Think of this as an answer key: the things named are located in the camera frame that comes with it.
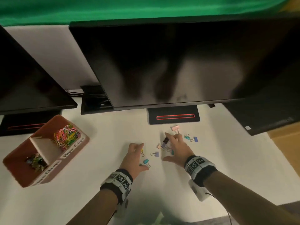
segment white table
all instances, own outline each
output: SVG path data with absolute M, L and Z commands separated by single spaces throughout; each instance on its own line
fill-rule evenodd
M 155 152 L 163 132 L 171 132 L 172 125 L 149 125 L 146 109 L 80 115 L 81 101 L 76 101 L 78 108 L 62 115 L 91 141 L 44 185 L 21 188 L 1 163 L 0 224 L 66 224 L 118 168 L 130 142 L 143 142 L 148 153 Z M 195 154 L 277 205 L 300 200 L 300 178 L 266 133 L 251 137 L 221 104 L 212 109 L 199 105 L 198 110 L 200 122 L 180 124 L 181 133 L 198 137 L 198 143 L 188 142 Z M 1 159 L 28 136 L 0 137 Z M 227 215 L 214 198 L 197 200 L 183 169 L 154 156 L 149 163 L 150 170 L 133 183 L 126 217 L 110 224 L 149 224 L 160 211 L 186 222 Z

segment monitor stand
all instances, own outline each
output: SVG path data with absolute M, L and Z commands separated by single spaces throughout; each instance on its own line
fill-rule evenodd
M 150 125 L 200 121 L 197 105 L 148 108 Z
M 5 115 L 0 125 L 0 136 L 34 133 L 62 110 Z

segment green fabric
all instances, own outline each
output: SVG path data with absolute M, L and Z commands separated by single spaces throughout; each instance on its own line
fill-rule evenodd
M 0 0 L 0 24 L 69 24 L 71 21 L 238 14 L 286 0 Z

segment white wall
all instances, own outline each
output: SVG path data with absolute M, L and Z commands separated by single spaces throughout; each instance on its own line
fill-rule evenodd
M 99 83 L 68 25 L 5 29 L 64 89 Z

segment white sticker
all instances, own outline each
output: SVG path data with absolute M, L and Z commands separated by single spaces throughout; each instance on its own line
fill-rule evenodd
M 58 166 L 62 161 L 61 160 L 56 160 L 54 163 L 52 163 L 51 166 L 49 166 L 43 173 L 42 175 L 39 176 L 38 179 L 36 179 L 32 186 L 33 185 L 38 185 L 40 184 L 53 170 L 56 166 Z
M 84 140 L 86 139 L 86 135 L 81 133 L 80 138 L 78 138 L 75 143 L 70 147 L 68 150 L 66 150 L 63 155 L 60 157 L 60 159 L 67 158 L 77 147 L 80 145 Z

